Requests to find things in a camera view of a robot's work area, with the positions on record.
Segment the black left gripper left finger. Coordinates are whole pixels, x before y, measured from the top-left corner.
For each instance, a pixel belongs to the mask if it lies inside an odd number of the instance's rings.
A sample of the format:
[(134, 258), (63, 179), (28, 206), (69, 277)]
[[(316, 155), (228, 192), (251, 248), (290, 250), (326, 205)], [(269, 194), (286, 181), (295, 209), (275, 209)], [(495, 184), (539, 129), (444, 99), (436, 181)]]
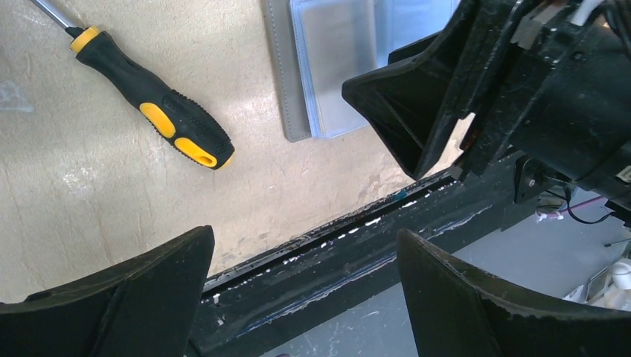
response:
[(3, 356), (183, 356), (214, 251), (210, 226), (1, 305)]

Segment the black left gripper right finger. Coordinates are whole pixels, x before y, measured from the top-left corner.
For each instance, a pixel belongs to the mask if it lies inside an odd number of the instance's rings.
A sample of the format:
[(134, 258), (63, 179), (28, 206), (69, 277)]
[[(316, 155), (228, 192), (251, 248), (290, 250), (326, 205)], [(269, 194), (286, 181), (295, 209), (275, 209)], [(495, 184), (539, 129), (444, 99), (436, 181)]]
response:
[(397, 235), (397, 265), (420, 356), (628, 356), (630, 314), (544, 295)]

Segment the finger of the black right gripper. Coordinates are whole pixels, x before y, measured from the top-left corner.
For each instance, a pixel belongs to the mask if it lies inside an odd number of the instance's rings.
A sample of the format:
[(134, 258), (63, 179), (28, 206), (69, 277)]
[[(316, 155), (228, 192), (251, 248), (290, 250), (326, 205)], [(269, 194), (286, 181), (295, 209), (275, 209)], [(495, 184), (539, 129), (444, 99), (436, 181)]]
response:
[(451, 134), (436, 126), (480, 4), (439, 1), (439, 15), (430, 1), (394, 3), (385, 17), (386, 64), (342, 84), (343, 99), (414, 180), (437, 163)]

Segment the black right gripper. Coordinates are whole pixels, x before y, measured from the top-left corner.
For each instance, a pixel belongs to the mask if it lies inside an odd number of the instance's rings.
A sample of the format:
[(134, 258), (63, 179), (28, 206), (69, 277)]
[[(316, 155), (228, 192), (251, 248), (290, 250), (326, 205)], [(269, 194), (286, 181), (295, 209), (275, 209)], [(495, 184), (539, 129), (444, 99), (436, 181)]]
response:
[(630, 3), (517, 1), (504, 16), (485, 1), (477, 17), (508, 34), (487, 55), (488, 91), (467, 96), (476, 137), (464, 173), (481, 175), (517, 149), (552, 170), (553, 183), (629, 215)]

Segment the grey leather card holder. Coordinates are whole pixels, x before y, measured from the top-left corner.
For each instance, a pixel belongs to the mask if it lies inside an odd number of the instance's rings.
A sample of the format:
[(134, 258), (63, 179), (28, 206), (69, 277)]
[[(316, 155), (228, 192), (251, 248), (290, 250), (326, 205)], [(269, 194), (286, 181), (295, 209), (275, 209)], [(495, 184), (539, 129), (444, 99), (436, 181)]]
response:
[(292, 143), (367, 126), (344, 81), (384, 67), (390, 53), (444, 28), (458, 1), (264, 1), (281, 123)]

